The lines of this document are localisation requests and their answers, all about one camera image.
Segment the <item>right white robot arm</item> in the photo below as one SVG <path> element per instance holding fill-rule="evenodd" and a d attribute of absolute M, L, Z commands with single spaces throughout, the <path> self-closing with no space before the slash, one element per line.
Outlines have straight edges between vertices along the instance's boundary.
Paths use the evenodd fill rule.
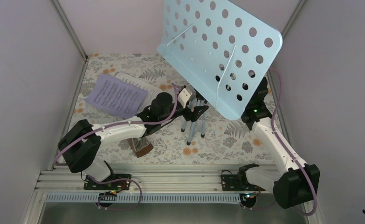
<path fill-rule="evenodd" d="M 275 115 L 264 102 L 267 85 L 263 78 L 241 120 L 269 150 L 278 170 L 264 170 L 258 164 L 248 164 L 239 168 L 237 179 L 244 189 L 254 185 L 272 193 L 276 203 L 284 209 L 313 201 L 312 211 L 305 213 L 309 216 L 317 209 L 320 170 L 315 164 L 309 165 L 302 159 L 276 127 Z"/>

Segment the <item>clear plastic metronome cover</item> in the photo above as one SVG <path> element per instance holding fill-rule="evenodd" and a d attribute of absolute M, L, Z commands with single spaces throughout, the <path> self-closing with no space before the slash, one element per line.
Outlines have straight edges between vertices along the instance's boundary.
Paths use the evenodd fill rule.
<path fill-rule="evenodd" d="M 140 151 L 151 144 L 146 137 L 133 138 L 131 139 L 131 141 L 132 141 L 132 149 L 134 151 Z"/>

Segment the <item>brown wooden metronome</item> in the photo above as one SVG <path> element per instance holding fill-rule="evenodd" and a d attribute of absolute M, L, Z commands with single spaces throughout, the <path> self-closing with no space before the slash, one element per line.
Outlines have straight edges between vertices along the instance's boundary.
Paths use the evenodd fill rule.
<path fill-rule="evenodd" d="M 131 147 L 131 149 L 132 149 L 132 141 L 131 141 L 131 139 L 132 138 L 130 138 L 130 139 L 128 139 L 127 141 L 128 141 L 128 143 L 129 143 L 129 146 Z M 133 149 L 132 149 L 132 151 L 133 151 L 133 153 L 135 154 L 135 156 L 137 157 L 137 158 L 140 158 L 140 157 L 143 157 L 143 156 L 145 156 L 146 154 L 148 154 L 150 151 L 152 151 L 153 150 L 153 145 L 152 145 L 152 143 L 149 145 L 149 146 L 147 146 L 146 148 L 144 148 L 144 149 L 142 149 L 142 150 L 140 150 L 140 151 L 134 151 Z"/>

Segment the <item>white sheet music page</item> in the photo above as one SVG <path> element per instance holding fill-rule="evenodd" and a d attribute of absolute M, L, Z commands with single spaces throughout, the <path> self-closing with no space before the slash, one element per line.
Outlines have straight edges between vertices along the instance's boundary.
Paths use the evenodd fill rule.
<path fill-rule="evenodd" d="M 123 72 L 116 73 L 115 77 L 122 80 L 123 82 L 132 84 L 140 89 L 146 90 L 147 98 L 156 97 L 159 93 L 162 92 L 162 90 L 160 88 L 155 87 L 154 85 L 151 85 L 147 82 L 144 82 L 138 78 L 135 78 L 135 77 L 128 75 L 126 73 L 123 73 Z"/>

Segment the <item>light blue music stand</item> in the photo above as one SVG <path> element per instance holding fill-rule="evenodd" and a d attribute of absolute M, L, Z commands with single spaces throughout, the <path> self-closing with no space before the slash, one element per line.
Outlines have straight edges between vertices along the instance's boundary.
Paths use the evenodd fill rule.
<path fill-rule="evenodd" d="M 264 117 L 248 109 L 282 47 L 281 33 L 228 0 L 166 0 L 158 53 L 215 110 L 249 129 Z"/>

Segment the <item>lavender sheet music page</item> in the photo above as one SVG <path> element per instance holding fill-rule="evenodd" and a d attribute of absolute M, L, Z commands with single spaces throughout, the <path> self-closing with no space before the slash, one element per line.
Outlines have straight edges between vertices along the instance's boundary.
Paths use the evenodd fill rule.
<path fill-rule="evenodd" d="M 101 74 L 84 100 L 96 109 L 129 119 L 137 114 L 147 94 L 147 90 L 116 77 Z"/>

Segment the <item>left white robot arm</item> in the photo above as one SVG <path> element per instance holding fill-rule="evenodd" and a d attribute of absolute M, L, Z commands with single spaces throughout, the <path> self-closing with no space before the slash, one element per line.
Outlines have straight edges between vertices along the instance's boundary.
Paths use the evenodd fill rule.
<path fill-rule="evenodd" d="M 207 110 L 207 105 L 190 108 L 190 96 L 178 93 L 158 94 L 142 112 L 122 121 L 108 124 L 91 124 L 86 119 L 78 121 L 59 141 L 58 161 L 62 157 L 64 165 L 71 173 L 85 173 L 97 182 L 103 182 L 113 175 L 106 161 L 97 158 L 101 145 L 127 139 L 149 136 L 162 128 L 163 123 L 183 117 L 185 121 L 197 121 Z"/>

